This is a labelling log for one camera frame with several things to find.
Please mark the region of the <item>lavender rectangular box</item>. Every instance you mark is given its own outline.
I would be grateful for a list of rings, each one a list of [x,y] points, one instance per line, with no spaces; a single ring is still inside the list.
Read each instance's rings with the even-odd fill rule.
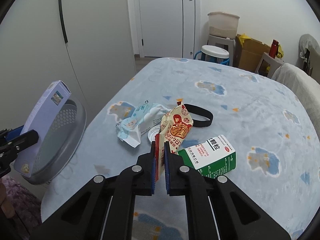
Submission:
[[[52,82],[42,94],[30,115],[28,116],[21,135],[34,130],[38,133],[38,142],[18,154],[14,169],[25,177],[31,177],[35,158],[40,146],[49,131],[55,117],[71,96],[71,91],[61,80]]]

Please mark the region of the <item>round white lid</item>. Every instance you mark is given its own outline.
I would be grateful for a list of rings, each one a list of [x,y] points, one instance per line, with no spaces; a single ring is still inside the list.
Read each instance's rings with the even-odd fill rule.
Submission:
[[[150,143],[155,141],[155,137],[157,134],[160,133],[160,131],[161,131],[161,127],[159,125],[156,125],[150,128],[150,130],[148,131],[148,140]]]

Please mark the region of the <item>green white medicine box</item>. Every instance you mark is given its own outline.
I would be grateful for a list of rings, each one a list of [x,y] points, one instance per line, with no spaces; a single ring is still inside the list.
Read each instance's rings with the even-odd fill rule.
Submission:
[[[236,168],[236,151],[224,135],[207,139],[177,152],[186,166],[202,176],[216,178]]]

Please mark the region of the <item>red tiger snack bag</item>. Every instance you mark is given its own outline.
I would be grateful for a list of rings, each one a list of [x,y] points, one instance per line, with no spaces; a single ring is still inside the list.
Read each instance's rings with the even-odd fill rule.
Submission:
[[[170,153],[176,154],[192,126],[193,119],[182,102],[163,116],[155,136],[156,181],[164,171],[165,142],[169,143]]]

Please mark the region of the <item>blue wet wipes pack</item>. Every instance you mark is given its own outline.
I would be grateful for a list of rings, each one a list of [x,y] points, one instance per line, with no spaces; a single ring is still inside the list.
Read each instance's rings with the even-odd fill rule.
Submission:
[[[145,101],[136,107],[131,116],[116,125],[117,137],[136,148],[141,143],[141,136],[158,125],[169,111],[159,103]]]

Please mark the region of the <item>black elastic band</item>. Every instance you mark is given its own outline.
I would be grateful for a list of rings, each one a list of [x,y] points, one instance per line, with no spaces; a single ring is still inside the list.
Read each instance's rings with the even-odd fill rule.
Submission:
[[[214,120],[214,115],[212,112],[195,105],[184,104],[184,106],[186,107],[189,113],[202,118],[201,120],[193,118],[194,127],[203,128],[209,127],[212,124]]]

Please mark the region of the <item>grey perforated trash basket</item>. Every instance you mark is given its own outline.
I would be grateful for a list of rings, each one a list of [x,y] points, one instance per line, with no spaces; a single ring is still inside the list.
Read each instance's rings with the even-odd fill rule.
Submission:
[[[61,108],[45,136],[35,158],[31,177],[33,185],[50,182],[68,164],[84,135],[87,113],[82,103],[71,96]]]

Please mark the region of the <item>light blue patterned bedspread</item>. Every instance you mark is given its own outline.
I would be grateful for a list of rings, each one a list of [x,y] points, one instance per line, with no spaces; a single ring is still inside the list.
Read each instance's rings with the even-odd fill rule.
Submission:
[[[50,183],[42,219],[95,175],[116,176],[150,150],[147,135],[135,148],[118,139],[116,124],[125,115],[146,101],[173,108],[178,99],[214,116],[209,127],[192,128],[182,147],[224,135],[236,151],[236,168],[228,178],[298,239],[319,208],[319,139],[302,103],[266,77],[175,58],[151,61],[103,103],[76,153]]]

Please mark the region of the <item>white wardrobe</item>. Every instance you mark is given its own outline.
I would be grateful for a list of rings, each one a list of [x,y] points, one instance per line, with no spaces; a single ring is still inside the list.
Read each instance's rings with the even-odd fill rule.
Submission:
[[[91,121],[136,74],[127,0],[1,0],[1,128],[63,81]]]

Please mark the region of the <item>white lidded blue bucket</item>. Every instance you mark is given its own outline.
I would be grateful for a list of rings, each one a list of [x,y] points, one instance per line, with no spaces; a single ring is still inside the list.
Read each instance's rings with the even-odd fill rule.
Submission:
[[[201,61],[208,61],[226,66],[228,66],[230,62],[229,52],[220,47],[204,45],[201,47],[201,50],[195,53],[194,60],[197,59],[199,54]]]

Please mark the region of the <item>brown cardboard box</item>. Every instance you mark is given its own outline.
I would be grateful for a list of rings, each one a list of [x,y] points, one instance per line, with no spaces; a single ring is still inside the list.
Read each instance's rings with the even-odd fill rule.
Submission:
[[[270,46],[255,39],[245,41],[242,47],[236,37],[233,66],[249,72],[255,72],[263,53],[268,53],[269,51]]]

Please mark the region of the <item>grey plastic stool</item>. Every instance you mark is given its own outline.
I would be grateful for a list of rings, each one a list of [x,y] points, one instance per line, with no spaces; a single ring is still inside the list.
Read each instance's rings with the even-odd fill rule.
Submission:
[[[235,39],[223,38],[213,35],[208,35],[208,45],[223,48],[229,52],[229,65],[233,66]]]

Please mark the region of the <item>white side stool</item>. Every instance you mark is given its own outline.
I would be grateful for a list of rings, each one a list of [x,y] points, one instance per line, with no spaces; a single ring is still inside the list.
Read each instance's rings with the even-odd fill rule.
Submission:
[[[268,77],[270,79],[273,76],[274,72],[283,64],[283,60],[277,57],[272,58],[268,53],[263,53],[255,69],[255,73]]]

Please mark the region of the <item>yellow plastic bag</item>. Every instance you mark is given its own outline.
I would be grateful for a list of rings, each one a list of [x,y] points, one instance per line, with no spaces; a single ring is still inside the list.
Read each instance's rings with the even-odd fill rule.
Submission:
[[[251,37],[249,37],[249,36],[246,35],[246,34],[238,34],[238,35],[237,35],[237,38],[239,39],[239,42],[240,42],[240,44],[241,44],[242,47],[244,46],[244,42],[245,42],[245,41],[252,39]]]

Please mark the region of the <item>red water bottle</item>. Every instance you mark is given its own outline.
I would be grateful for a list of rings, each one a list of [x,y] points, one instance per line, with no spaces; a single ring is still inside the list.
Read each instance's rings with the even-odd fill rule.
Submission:
[[[278,48],[279,48],[279,42],[277,40],[273,40],[268,55],[274,59],[278,54]]]

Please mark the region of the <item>translucent storage bin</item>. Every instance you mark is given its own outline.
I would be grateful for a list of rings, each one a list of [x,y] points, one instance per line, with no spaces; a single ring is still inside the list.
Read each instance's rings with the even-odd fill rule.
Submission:
[[[235,39],[240,17],[222,11],[208,14],[209,35]]]

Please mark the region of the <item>beige pillow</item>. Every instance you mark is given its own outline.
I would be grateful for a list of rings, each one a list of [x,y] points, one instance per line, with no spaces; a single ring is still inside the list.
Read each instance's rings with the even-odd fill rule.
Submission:
[[[289,88],[305,108],[319,137],[319,83],[300,68],[284,63],[271,77]]]

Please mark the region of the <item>white door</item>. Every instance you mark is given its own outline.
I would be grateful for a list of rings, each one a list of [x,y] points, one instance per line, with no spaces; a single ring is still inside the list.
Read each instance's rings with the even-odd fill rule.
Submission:
[[[200,0],[133,1],[140,57],[194,57],[199,48]]]

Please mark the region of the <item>grey chair with clothes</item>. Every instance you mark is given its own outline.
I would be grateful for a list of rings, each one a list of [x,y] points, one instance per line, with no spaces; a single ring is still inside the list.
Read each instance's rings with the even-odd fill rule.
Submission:
[[[299,55],[303,59],[302,70],[319,83],[320,52],[319,43],[310,34],[304,34],[299,39]]]

